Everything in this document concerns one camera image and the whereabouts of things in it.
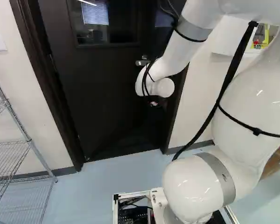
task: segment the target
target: white robotic arm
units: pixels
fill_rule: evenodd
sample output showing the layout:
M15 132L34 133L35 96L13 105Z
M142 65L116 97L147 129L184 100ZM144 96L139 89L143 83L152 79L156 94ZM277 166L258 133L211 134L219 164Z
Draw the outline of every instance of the white robotic arm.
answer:
M191 39L203 40L223 14L280 26L280 0L188 0L177 30ZM147 79L150 93L159 95L162 88L154 85L180 72L201 44L174 32L164 55L151 67L150 75L156 82ZM136 83L138 95L142 95L142 77L143 71ZM280 30L258 61L232 81L221 107L245 124L280 135ZM279 137L255 135L220 110L212 122L217 148L176 160L164 172L166 224L205 223L213 211L249 194L280 146Z

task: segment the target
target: light blue floor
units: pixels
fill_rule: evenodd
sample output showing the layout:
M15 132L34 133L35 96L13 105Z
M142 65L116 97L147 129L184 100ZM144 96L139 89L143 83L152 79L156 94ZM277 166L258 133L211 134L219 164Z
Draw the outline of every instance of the light blue floor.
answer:
M187 151L180 157L212 147ZM59 177L43 224L112 224L112 195L161 187L162 173L172 157L153 150L86 163L80 173ZM280 172L230 207L240 224L280 224Z
M43 224L111 224L112 195L161 187L162 172L172 157L153 150L84 164L80 173L58 178Z

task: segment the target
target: white wall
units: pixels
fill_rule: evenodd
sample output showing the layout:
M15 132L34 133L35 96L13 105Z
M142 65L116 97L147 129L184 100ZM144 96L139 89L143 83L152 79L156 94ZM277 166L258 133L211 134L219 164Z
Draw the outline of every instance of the white wall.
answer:
M7 46L0 52L0 85L20 121L51 169L73 166L25 51L8 0L0 0L0 32ZM7 110L0 115L0 141L21 137ZM44 170L32 151L19 173Z
M208 40L195 54L190 62L185 80L181 101L178 107L169 148L187 144L197 133L209 115L220 92L224 77L232 60L231 56L213 53L214 45L224 36L232 36L229 41L238 46L247 28L247 21L238 21L244 26L233 26L225 29L223 20L210 34ZM243 58L238 71L242 71L252 61L253 57ZM197 142L212 139L210 126Z

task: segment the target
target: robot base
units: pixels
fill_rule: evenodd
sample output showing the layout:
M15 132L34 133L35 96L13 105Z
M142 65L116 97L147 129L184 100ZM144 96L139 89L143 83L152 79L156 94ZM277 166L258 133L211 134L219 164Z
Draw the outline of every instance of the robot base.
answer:
M154 188L150 191L150 198L152 207L154 210L154 219L156 224L184 224L179 220L168 205L168 201L165 197L163 188ZM213 215L206 217L207 224L226 224L222 215L230 217L227 215L224 209L220 211L215 211Z

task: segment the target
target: black cable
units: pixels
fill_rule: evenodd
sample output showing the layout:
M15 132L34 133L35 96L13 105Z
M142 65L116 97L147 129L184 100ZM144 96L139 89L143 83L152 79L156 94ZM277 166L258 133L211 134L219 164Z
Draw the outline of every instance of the black cable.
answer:
M227 113L222 107L221 105L218 105L218 108L220 109L220 111L226 116L228 117L230 120L238 123L239 125L241 125L242 127L249 129L250 131L253 132L254 135L259 136L260 134L262 135L266 135L266 136L271 136L271 137L275 137L275 138L280 138L280 134L274 134L274 133L270 133L270 132L265 132L263 130L261 130L260 128L257 127L252 127L248 124L245 124L244 122L234 118L233 116L231 116L229 113Z
M173 13L175 14L175 16L177 17L177 19L179 19L179 14L177 13L177 11L175 10L175 8L173 7L173 5L171 4L170 0L166 1L170 7L170 9L173 11Z
M226 77L224 79L221 91L219 93L219 96L218 96L218 98L216 100L216 103L215 103L214 107L212 108L212 110L209 113L207 119L205 120L205 122L203 123L203 125L201 126L201 128L199 129L197 134L193 137L193 139L190 142L188 142L185 146L183 146L174 155L172 161L176 160L183 151L185 151L187 148L189 148L191 145L193 145L197 141L197 139L202 135L202 133L204 132L206 127L209 125L210 121L212 120L212 118L215 115L216 109L219 106L219 103L220 103L220 101L221 101L221 99L223 97L223 94L225 93L228 85L232 81L232 79L233 79L233 77L234 77L234 75L235 75L235 73L236 73L236 71L238 69L240 61L242 60L242 57L244 55L245 49L246 49L246 47L247 47L247 45L249 43L250 37L252 36L254 27L257 27L257 26L258 26L257 22L255 22L255 21L249 22L249 26L248 26L247 30L245 31L245 34L242 37L242 39L241 39L241 41L239 43L239 46L238 46L238 48L237 48L237 50L236 50L236 52L235 52L235 54L233 56L233 59L231 61L229 69L227 71L227 74L226 74Z
M149 207L149 206L139 206L139 205L135 205L135 204L129 204L129 205L133 205L133 206L138 207L138 208L148 208L148 209L153 210L153 208Z
M207 39L205 40L194 40L192 38L189 38L187 36L185 36L184 34L182 34L181 32L178 31L177 26L174 27L174 31L178 33L179 36L181 36L182 38L188 40L188 41L192 41L192 42L196 42L196 43L202 43L205 42Z
M160 9L165 13L165 14L168 14L170 15L173 19L176 19L176 17L174 16L173 13L167 11L166 9L163 8L162 4L161 4L161 0L158 0L158 3L159 3L159 7Z

